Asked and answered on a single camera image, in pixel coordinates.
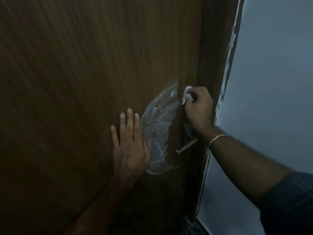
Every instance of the lever handle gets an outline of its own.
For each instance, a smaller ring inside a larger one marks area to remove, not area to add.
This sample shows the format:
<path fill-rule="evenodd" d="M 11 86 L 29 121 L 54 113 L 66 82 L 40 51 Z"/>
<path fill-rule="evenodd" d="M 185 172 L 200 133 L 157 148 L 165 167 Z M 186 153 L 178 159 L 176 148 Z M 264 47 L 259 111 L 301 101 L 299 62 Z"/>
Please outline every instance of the lever handle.
<path fill-rule="evenodd" d="M 194 136 L 194 130 L 191 124 L 184 124 L 185 126 L 185 144 L 182 146 L 181 149 L 176 150 L 177 154 L 180 154 L 181 152 L 185 151 L 187 148 L 189 148 L 191 145 L 195 144 L 198 139 Z"/>

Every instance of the door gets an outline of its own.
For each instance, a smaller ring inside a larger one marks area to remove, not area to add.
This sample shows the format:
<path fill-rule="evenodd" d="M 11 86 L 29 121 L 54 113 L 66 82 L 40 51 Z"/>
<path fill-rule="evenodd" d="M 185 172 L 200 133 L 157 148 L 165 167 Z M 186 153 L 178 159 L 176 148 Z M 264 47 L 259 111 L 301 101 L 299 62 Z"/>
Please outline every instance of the door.
<path fill-rule="evenodd" d="M 57 234 L 113 174 L 110 125 L 143 115 L 153 154 L 115 232 L 182 214 L 182 91 L 202 0 L 0 0 L 0 229 Z"/>

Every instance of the bracelet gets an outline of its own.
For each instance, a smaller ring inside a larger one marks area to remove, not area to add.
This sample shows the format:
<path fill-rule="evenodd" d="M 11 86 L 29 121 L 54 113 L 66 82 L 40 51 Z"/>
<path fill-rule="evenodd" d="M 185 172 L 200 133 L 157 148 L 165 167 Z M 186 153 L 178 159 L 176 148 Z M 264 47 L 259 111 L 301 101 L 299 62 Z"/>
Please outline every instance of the bracelet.
<path fill-rule="evenodd" d="M 209 143 L 209 149 L 210 149 L 211 143 L 213 143 L 213 141 L 214 141 L 215 139 L 217 139 L 218 137 L 221 137 L 221 136 L 228 136 L 228 135 L 226 135 L 226 134 L 220 134 L 220 135 L 218 135 L 217 137 L 215 137 L 215 138 Z"/>

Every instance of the person's left arm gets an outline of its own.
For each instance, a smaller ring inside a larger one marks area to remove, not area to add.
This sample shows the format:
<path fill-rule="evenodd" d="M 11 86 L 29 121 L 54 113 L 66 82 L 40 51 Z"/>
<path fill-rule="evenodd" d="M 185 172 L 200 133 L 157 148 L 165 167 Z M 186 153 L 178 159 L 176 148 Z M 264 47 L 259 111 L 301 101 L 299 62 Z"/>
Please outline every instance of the person's left arm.
<path fill-rule="evenodd" d="M 65 234 L 105 234 L 111 221 L 130 190 L 150 164 L 150 150 L 142 143 L 140 117 L 131 109 L 120 114 L 120 136 L 111 126 L 113 139 L 114 175 L 107 186 L 65 230 Z"/>

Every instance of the white wall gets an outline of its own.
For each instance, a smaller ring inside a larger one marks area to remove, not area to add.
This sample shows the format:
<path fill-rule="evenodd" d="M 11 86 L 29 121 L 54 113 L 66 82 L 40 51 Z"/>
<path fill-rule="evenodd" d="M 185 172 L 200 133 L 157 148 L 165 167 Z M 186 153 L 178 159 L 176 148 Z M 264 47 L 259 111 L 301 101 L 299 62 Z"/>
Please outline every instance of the white wall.
<path fill-rule="evenodd" d="M 313 173 L 313 0 L 248 0 L 218 125 Z M 212 235 L 264 234 L 259 210 L 213 158 L 199 210 Z"/>

